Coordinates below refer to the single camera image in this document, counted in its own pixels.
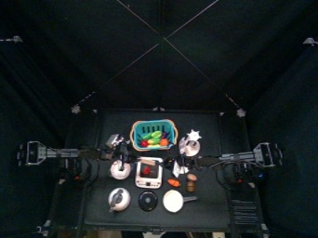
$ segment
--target plastic basket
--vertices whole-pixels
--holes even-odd
[[[139,143],[142,140],[143,135],[149,134],[150,132],[155,131],[165,131],[167,132],[167,139],[169,139],[169,146],[161,147],[141,147]],[[131,131],[131,140],[134,148],[141,151],[155,151],[155,150],[169,150],[173,145],[177,144],[178,139],[178,130],[175,124],[171,120],[157,120],[157,121],[138,121],[133,125]]]

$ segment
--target lid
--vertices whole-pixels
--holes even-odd
[[[158,197],[155,193],[151,191],[145,191],[139,195],[138,203],[139,203],[139,207],[145,211],[150,212],[157,207],[157,204],[158,204]]]

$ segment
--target frying pan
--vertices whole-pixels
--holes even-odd
[[[169,212],[177,213],[185,205],[185,202],[198,200],[197,196],[183,197],[177,190],[170,190],[165,194],[165,208]]]

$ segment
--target black curtain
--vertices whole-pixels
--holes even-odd
[[[284,166],[262,188],[277,237],[318,236],[318,48],[309,46],[249,113],[252,142],[277,142]]]
[[[12,34],[0,29],[2,36]],[[65,144],[70,106],[22,43],[0,42],[0,236],[31,237],[51,205],[55,170],[18,166],[20,143]]]

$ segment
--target toy kitchen item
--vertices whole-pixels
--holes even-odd
[[[171,120],[138,121],[133,125],[131,141],[139,152],[169,150],[177,144],[178,129]]]
[[[159,189],[163,180],[163,159],[155,157],[141,157],[137,163],[135,185],[145,189]]]
[[[115,179],[125,179],[131,174],[133,167],[130,164],[117,160],[111,166],[110,174]]]
[[[146,211],[150,212],[158,204],[158,197],[157,194],[151,191],[145,191],[138,198],[139,207]]]
[[[170,190],[165,194],[163,204],[169,212],[177,213],[183,208],[185,202],[198,200],[197,196],[183,197],[177,190]]]
[[[201,131],[194,131],[191,129],[191,132],[187,133],[187,136],[183,137],[179,141],[179,150],[181,154],[186,154],[186,156],[191,157],[197,155],[197,153],[201,151],[201,143],[198,139],[201,139],[199,135]]]
[[[123,188],[117,188],[113,190],[109,196],[110,212],[123,211],[131,202],[131,195],[129,191]]]

